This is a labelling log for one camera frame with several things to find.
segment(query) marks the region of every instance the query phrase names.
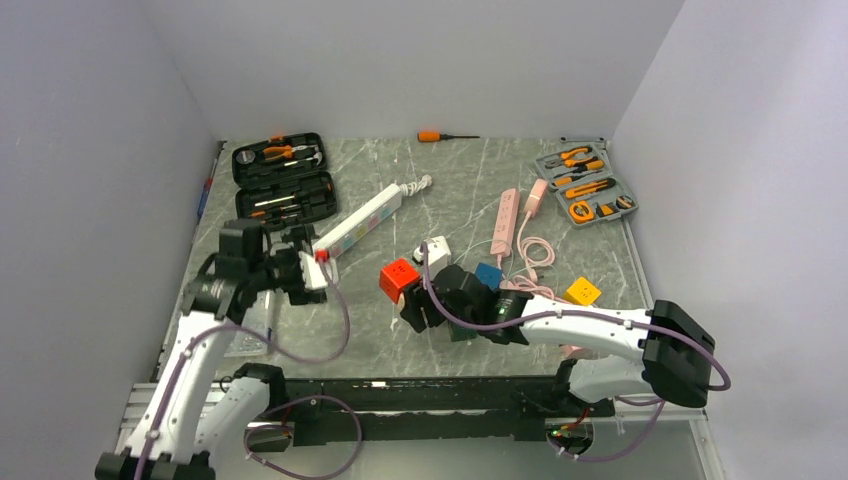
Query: gray tool case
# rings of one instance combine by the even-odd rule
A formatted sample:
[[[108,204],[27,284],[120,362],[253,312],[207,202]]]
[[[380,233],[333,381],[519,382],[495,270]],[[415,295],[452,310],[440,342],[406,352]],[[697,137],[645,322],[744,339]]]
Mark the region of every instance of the gray tool case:
[[[576,164],[567,166],[566,160]],[[537,158],[533,164],[575,227],[615,220],[638,208],[633,193],[612,173],[603,139],[565,141],[562,151]]]

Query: tool case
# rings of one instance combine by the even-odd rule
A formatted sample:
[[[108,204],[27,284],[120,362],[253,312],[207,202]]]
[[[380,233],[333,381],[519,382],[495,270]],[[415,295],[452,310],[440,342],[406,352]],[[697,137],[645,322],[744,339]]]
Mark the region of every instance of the tool case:
[[[533,163],[574,226],[615,220],[638,208],[633,192],[612,173],[603,139],[566,141],[563,145],[564,150]]]
[[[309,224],[336,213],[327,152],[317,133],[272,137],[233,152],[239,218],[257,218],[269,231]]]

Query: white wall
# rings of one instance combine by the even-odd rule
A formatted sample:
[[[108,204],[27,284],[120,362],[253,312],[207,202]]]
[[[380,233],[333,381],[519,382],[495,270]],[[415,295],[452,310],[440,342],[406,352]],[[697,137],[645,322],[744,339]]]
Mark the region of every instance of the white wall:
[[[688,0],[613,137],[658,298],[716,338],[729,478],[844,478],[848,4]]]
[[[226,138],[610,136],[683,0],[144,0]]]
[[[93,478],[179,289],[214,139],[132,0],[0,6],[0,478]]]

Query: black tool case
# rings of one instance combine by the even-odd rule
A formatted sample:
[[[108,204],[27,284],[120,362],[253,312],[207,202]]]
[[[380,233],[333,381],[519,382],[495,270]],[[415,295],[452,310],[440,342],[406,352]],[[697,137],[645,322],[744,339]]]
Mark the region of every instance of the black tool case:
[[[269,148],[279,151],[286,147],[293,149],[290,158],[266,155]],[[278,231],[322,220],[338,210],[335,185],[327,172],[327,153],[316,133],[246,145],[233,152],[232,162],[233,180],[241,188],[236,193],[239,218],[256,218],[270,231]]]

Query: power strip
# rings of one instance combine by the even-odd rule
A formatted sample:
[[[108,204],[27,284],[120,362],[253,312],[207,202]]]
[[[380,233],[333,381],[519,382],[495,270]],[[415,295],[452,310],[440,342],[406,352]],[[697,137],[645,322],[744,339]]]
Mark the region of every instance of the power strip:
[[[490,254],[508,257],[512,252],[512,239],[515,236],[515,221],[520,201],[521,194],[518,193],[517,188],[510,188],[501,194],[501,204],[498,207],[498,218],[495,221],[495,234],[492,237]]]
[[[338,257],[400,208],[401,197],[403,197],[401,186],[395,183],[389,185],[344,219],[336,228],[318,239],[312,245],[312,249],[327,250],[330,258]]]

